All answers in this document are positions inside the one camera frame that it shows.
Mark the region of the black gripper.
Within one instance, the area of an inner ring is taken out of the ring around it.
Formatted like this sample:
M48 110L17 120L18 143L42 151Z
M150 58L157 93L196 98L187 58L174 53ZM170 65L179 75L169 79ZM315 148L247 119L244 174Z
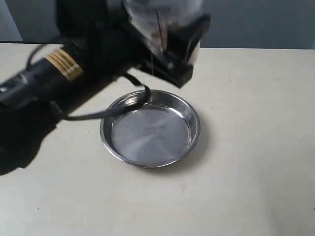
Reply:
M65 39L62 59L77 64L70 80L120 76L138 70L182 88L193 65L149 50L145 37L131 23L123 0L57 0L56 25Z

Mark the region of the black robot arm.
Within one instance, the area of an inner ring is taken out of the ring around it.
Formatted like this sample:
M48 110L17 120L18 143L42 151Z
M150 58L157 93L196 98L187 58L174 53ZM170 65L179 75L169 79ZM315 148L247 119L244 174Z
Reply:
M148 0L58 0L61 46L0 85L0 173L27 167L43 140L63 120L112 118L144 106L151 91L130 105L80 116L71 113L119 77L142 83L131 68L181 88L193 75L191 57L208 31L211 15L202 1L155 4Z

